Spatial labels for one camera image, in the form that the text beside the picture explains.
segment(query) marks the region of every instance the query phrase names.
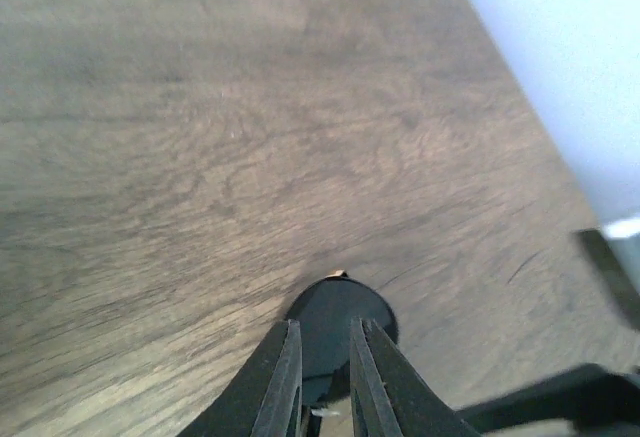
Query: wooden surface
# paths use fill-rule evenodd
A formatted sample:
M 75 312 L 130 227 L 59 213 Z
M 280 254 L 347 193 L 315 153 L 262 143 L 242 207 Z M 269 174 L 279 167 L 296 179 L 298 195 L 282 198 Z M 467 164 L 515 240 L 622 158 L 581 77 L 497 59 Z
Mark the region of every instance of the wooden surface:
M 638 363 L 465 0 L 0 0 L 0 59 L 1 435 L 175 435 L 337 267 L 453 406 Z

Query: wood grain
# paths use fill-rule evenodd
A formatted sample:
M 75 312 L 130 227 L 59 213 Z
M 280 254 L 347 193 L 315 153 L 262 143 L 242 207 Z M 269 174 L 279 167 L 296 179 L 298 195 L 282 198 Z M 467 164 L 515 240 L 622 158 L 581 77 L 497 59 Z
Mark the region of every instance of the wood grain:
M 637 363 L 465 0 L 0 2 L 1 435 L 175 435 L 336 267 L 450 405 Z

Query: black round object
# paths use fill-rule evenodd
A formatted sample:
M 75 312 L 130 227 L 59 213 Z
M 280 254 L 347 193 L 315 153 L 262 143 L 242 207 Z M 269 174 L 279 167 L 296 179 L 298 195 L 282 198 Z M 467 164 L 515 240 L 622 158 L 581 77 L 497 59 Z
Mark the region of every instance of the black round object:
M 389 304 L 343 271 L 308 287 L 285 314 L 285 319 L 300 322 L 302 405 L 324 407 L 349 395 L 354 318 L 375 320 L 398 343 L 398 323 Z

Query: light blue surface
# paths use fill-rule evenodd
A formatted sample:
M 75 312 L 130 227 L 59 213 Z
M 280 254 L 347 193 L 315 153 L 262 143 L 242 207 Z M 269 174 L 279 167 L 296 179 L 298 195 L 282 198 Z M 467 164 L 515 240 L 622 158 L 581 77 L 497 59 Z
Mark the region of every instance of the light blue surface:
M 640 0 L 470 0 L 601 224 L 640 211 Z

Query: wooden floor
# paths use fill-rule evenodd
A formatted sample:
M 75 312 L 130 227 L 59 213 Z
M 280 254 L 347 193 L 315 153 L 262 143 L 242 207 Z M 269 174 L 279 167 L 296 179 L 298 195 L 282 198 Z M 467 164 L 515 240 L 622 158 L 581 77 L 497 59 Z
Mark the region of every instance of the wooden floor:
M 452 406 L 638 363 L 465 0 L 0 3 L 0 435 L 175 435 L 334 268 Z

